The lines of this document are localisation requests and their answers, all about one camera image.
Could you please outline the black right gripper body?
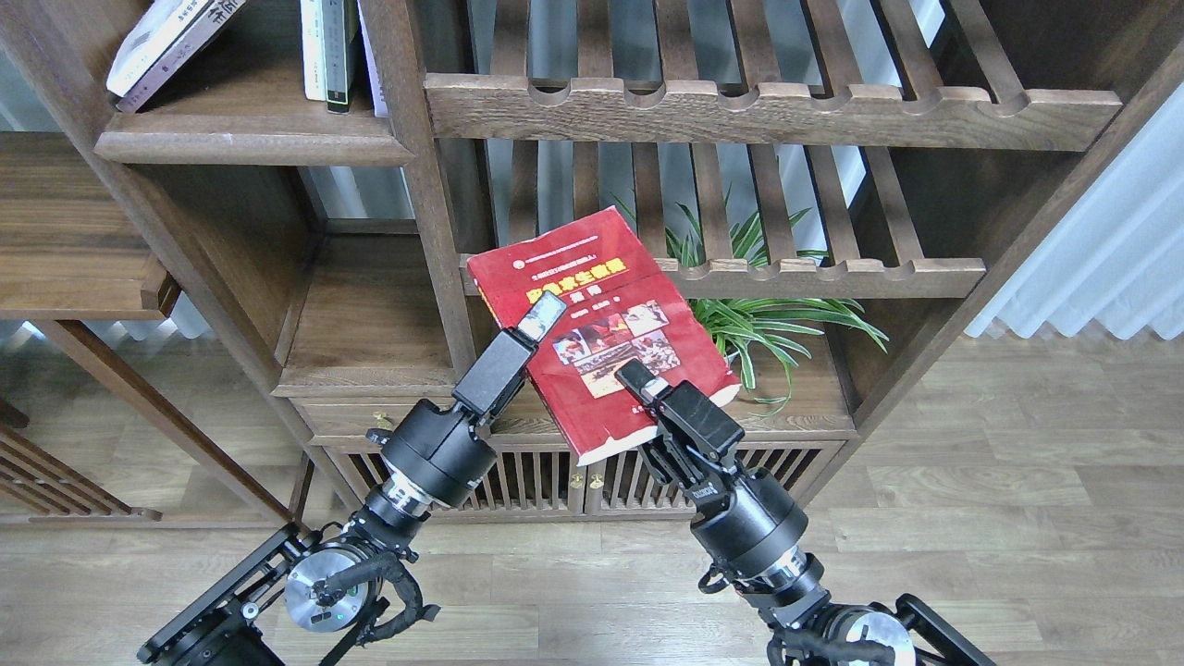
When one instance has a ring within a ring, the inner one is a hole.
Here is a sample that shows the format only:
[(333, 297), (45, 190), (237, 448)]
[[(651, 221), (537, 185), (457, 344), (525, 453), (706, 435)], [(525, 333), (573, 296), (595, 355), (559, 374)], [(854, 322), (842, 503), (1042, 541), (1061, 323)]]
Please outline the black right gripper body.
[(691, 532), (723, 577), (790, 585), (806, 572), (798, 543), (807, 518), (766, 470), (736, 460), (744, 427), (690, 382), (644, 382), (638, 398), (657, 423), (656, 438), (642, 447), (646, 468), (694, 502)]

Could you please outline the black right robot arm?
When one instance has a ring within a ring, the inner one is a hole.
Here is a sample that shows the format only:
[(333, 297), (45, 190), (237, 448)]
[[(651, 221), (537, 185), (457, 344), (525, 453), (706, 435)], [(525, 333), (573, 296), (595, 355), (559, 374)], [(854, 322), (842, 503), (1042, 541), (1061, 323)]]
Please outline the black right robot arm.
[(657, 423), (642, 448), (659, 484), (697, 510), (690, 531), (712, 557), (699, 590), (731, 587), (772, 632), (773, 665), (987, 665), (990, 659), (921, 598), (836, 604), (823, 565), (799, 547), (807, 515), (764, 468), (735, 456), (744, 427), (689, 382), (670, 385), (638, 360), (617, 374)]

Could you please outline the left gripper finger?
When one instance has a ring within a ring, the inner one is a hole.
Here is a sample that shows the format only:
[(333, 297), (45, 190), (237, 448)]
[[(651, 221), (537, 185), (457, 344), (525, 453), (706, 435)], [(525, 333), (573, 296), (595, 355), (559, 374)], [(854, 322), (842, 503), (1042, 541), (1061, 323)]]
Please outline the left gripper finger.
[(516, 329), (525, 340), (533, 345), (540, 345), (549, 332), (564, 316), (567, 305), (562, 297), (554, 292), (542, 292), (536, 302), (529, 308), (525, 316), (516, 325)]

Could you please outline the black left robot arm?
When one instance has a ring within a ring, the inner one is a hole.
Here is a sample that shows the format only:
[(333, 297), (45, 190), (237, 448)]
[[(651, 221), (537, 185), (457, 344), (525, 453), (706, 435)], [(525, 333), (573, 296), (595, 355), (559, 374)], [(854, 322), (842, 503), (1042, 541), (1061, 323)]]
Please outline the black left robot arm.
[(498, 417), (525, 383), (525, 367), (565, 312), (553, 294), (538, 299), (519, 325), (501, 329), (440, 409), (419, 401), (392, 429), (367, 434), (381, 446), (388, 480), (373, 485), (341, 532), (326, 539), (279, 529), (189, 608), (144, 641), (137, 658), (161, 665), (278, 665), (255, 625), (259, 611), (284, 598), (305, 630), (342, 632), (323, 662), (350, 648), (395, 636), (439, 611), (408, 572), (411, 547), (431, 506), (456, 510), (498, 454), (477, 429)]

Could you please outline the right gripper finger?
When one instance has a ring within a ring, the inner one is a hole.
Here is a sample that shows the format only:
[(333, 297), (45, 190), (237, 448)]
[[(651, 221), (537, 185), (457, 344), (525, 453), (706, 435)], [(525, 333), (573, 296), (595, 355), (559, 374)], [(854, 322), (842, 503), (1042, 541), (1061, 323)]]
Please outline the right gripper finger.
[(643, 406), (651, 406), (656, 401), (670, 392), (670, 384), (651, 374), (646, 366), (638, 359), (630, 359), (616, 371), (616, 379), (633, 395), (636, 401)]

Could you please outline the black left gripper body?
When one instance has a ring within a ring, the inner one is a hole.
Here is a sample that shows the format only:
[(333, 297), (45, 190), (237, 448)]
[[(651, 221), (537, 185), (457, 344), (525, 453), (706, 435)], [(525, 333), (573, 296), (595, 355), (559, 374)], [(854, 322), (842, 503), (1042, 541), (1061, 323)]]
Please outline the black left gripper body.
[(367, 501), (384, 498), (394, 510), (461, 506), (498, 459), (476, 430), (503, 412), (536, 353), (538, 339), (520, 328), (501, 329), (453, 388), (448, 412), (423, 398), (393, 429), (372, 427), (366, 435), (381, 446), (390, 480)]

